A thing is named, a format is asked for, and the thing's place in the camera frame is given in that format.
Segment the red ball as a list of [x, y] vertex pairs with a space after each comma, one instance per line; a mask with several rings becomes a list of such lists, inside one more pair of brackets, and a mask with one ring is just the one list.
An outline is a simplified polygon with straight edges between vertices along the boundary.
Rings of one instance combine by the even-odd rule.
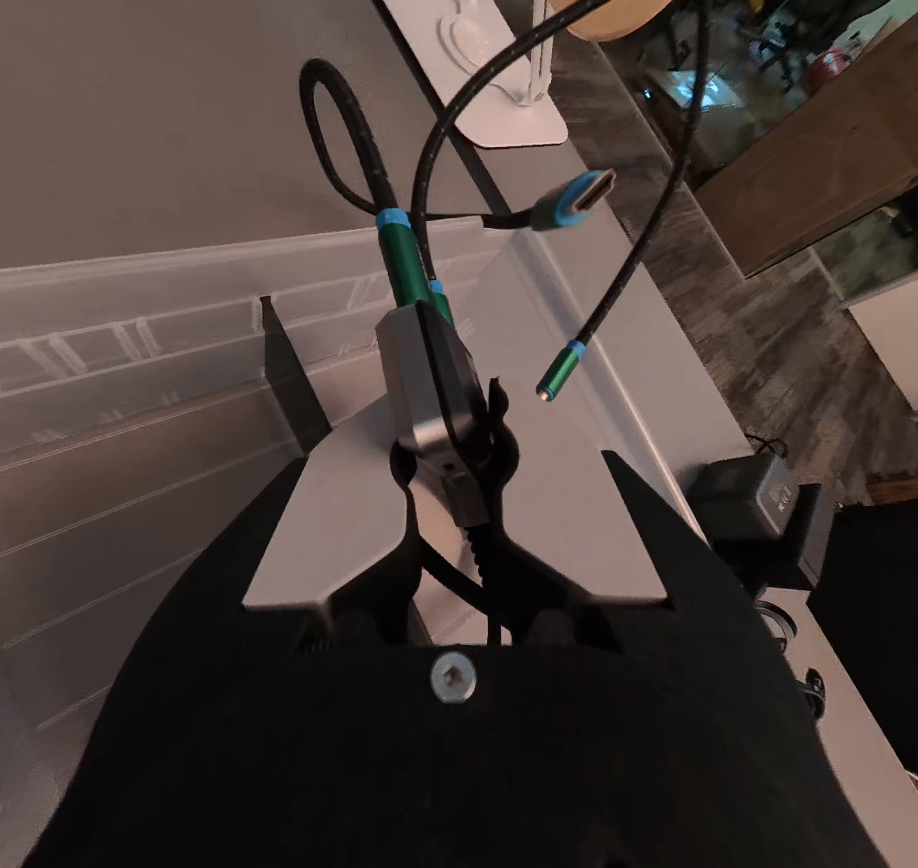
[[830, 48], [816, 56], [805, 68], [801, 87], [808, 99], [842, 74], [852, 63], [852, 57], [842, 48]]

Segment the clear plastic bin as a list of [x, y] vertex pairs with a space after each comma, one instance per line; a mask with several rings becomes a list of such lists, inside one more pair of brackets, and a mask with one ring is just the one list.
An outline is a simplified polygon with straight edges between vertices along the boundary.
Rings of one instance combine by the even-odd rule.
[[[552, 244], [430, 226], [483, 389], [534, 394], [580, 324]], [[2, 740], [81, 746], [153, 611], [273, 477], [386, 397], [376, 229], [2, 270]], [[595, 339], [554, 403], [689, 511]]]

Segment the black box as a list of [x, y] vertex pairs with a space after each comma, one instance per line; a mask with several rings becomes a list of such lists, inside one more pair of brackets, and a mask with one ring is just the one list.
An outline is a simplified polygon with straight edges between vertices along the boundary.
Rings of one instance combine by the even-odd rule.
[[799, 492], [786, 461], [763, 452], [704, 467], [690, 485], [687, 501], [711, 544], [778, 541]]

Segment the brown wooden cabinet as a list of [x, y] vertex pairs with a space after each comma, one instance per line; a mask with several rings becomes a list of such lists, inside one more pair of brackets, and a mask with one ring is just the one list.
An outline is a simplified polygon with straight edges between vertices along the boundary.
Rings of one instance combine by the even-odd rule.
[[742, 277], [906, 193], [917, 175], [917, 17], [695, 192]]

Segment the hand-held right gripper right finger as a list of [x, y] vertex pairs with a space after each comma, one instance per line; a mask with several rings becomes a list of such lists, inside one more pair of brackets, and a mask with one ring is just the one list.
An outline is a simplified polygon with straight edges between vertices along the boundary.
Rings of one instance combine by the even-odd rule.
[[601, 614], [657, 608], [667, 589], [601, 451], [564, 413], [513, 380], [488, 382], [491, 454], [479, 475], [488, 523], [476, 565], [514, 644], [539, 618], [604, 646]]

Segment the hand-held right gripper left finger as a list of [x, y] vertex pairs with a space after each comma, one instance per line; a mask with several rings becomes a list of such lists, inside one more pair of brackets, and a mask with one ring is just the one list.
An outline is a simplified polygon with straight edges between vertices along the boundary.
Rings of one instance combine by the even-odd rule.
[[363, 609], [403, 629], [419, 587], [421, 540], [388, 398], [313, 449], [243, 597], [247, 610], [298, 609], [327, 622]]

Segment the grey adapter hub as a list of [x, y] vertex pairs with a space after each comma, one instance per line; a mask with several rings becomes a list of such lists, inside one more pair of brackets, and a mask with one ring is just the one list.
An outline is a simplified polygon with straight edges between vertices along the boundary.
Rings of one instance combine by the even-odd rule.
[[487, 643], [501, 641], [502, 621], [484, 576], [476, 582], [422, 536], [410, 485], [416, 477], [435, 495], [480, 574], [477, 551], [492, 524], [482, 479], [494, 457], [488, 403], [474, 361], [453, 326], [419, 301], [388, 312], [376, 327], [394, 425], [391, 468], [407, 501], [407, 539], [415, 564], [483, 614]]

